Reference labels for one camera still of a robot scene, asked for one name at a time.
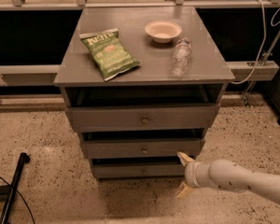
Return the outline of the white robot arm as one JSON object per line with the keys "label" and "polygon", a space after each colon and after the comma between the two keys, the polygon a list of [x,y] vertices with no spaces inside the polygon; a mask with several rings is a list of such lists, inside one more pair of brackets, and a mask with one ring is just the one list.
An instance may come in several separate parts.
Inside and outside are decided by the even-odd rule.
{"label": "white robot arm", "polygon": [[280,175],[251,171],[228,160],[205,163],[195,161],[184,152],[178,152],[177,156],[185,168],[185,180],[177,193],[179,198],[200,188],[239,192],[248,190],[280,205]]}

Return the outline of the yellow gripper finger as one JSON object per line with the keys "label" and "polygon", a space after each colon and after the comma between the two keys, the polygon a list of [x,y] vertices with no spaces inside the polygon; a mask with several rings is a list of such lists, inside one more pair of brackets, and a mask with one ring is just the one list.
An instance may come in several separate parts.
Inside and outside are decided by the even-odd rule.
{"label": "yellow gripper finger", "polygon": [[183,166],[187,166],[190,162],[194,162],[194,159],[188,156],[184,152],[177,152],[177,156],[180,159],[180,162],[182,163]]}
{"label": "yellow gripper finger", "polygon": [[176,197],[179,199],[185,198],[186,196],[190,195],[194,191],[193,187],[190,187],[185,182],[182,182],[177,190]]}

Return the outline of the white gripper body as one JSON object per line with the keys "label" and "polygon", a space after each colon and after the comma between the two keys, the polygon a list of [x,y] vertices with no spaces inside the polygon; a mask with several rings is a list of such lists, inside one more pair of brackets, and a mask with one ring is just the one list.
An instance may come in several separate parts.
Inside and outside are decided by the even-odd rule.
{"label": "white gripper body", "polygon": [[209,175],[208,163],[189,162],[185,168],[185,179],[192,188],[211,188],[212,181]]}

